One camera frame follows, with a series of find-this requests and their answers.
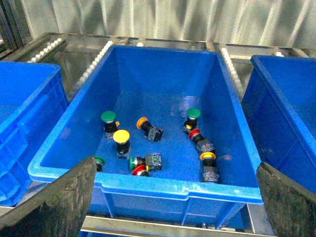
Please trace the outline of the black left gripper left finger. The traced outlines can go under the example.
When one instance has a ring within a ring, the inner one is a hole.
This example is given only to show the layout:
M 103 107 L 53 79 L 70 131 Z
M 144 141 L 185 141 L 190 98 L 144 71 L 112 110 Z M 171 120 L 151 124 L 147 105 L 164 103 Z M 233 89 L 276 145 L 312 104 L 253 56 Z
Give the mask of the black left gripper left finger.
M 96 159 L 88 156 L 0 218 L 2 237 L 77 237 L 92 199 Z

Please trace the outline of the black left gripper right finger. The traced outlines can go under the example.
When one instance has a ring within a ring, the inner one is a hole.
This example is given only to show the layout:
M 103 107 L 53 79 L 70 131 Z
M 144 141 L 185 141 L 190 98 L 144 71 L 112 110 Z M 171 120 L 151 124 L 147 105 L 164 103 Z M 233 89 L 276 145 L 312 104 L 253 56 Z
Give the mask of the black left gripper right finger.
M 256 171 L 268 221 L 278 237 L 316 235 L 316 195 L 266 162 Z

